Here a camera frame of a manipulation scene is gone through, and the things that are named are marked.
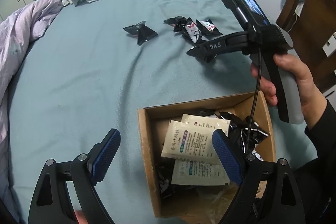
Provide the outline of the person's right hand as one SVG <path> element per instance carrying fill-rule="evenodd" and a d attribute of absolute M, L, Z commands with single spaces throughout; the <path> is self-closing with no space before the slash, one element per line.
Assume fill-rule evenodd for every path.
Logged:
<path fill-rule="evenodd" d="M 294 74 L 301 100 L 302 114 L 307 127 L 312 129 L 325 112 L 327 99 L 319 91 L 318 87 L 315 86 L 308 66 L 297 56 L 275 54 L 273 59 L 280 68 Z M 256 78 L 258 75 L 256 65 L 252 63 L 250 70 L 252 76 Z M 276 87 L 271 81 L 261 77 L 260 90 L 264 93 L 269 106 L 277 105 Z"/>

